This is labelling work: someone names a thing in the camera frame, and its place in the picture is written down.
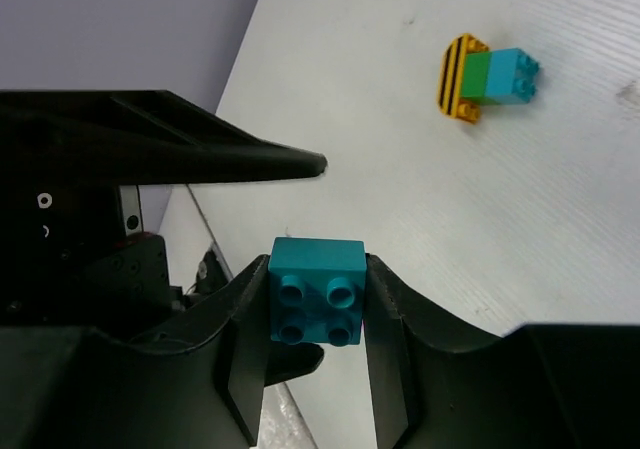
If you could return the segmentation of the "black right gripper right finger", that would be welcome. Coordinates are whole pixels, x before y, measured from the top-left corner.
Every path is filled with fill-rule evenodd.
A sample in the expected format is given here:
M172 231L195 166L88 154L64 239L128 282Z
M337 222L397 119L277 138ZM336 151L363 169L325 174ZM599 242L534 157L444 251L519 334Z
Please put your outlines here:
M381 448L635 448L639 329L458 318L367 259L364 334Z

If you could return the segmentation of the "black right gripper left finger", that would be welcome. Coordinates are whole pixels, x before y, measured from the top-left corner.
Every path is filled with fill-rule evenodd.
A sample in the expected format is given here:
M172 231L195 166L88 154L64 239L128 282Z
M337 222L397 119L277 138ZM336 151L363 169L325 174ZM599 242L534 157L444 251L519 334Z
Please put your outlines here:
M90 327L1 331L5 448L248 448L269 352L268 259L130 343Z

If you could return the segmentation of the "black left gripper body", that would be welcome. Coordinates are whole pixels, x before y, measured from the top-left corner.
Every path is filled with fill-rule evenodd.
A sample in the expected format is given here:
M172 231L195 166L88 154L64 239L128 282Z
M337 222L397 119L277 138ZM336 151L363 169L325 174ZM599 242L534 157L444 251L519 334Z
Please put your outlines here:
M192 289L171 284L137 187L1 190L4 326L154 327L230 279L209 249Z

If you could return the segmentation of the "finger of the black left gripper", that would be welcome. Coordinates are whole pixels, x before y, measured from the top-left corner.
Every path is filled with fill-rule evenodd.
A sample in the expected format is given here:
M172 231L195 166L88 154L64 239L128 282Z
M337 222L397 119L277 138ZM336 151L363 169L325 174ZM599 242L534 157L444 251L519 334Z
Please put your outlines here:
M214 184L318 177L324 155L248 134L167 90L4 90L12 185Z
M270 343L264 386L287 382L313 373L324 359L324 349L313 343Z

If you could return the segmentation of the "teal square lego brick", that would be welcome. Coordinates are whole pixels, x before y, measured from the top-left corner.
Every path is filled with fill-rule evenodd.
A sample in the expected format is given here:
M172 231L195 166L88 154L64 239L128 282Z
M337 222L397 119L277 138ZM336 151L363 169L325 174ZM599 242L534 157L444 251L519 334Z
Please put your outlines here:
M366 271L361 241L276 238L268 263L271 339L359 344Z

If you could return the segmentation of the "yellow black striped lego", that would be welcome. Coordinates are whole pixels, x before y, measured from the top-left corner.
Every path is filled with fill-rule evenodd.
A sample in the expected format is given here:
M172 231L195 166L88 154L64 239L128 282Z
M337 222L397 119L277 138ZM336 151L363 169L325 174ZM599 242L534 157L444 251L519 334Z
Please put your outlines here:
M445 50L436 94L437 106L443 115L471 124L479 120L479 106L462 98L461 89L466 57L469 54L488 51L488 45L470 33L458 36Z

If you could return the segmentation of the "light blue lego brick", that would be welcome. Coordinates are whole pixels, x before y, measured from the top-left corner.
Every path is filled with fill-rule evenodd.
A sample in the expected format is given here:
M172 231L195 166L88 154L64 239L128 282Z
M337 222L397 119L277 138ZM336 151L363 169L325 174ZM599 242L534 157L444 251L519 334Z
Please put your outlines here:
M539 70L539 62L519 48L492 51L484 95L499 105L527 104Z

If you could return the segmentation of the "green square lego brick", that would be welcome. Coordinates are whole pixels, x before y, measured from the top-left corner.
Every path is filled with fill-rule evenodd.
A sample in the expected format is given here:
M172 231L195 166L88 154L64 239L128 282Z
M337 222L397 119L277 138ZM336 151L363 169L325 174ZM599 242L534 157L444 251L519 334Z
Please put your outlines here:
M491 62L490 52L468 54L465 59L460 98L477 105L493 103L486 95L486 86Z

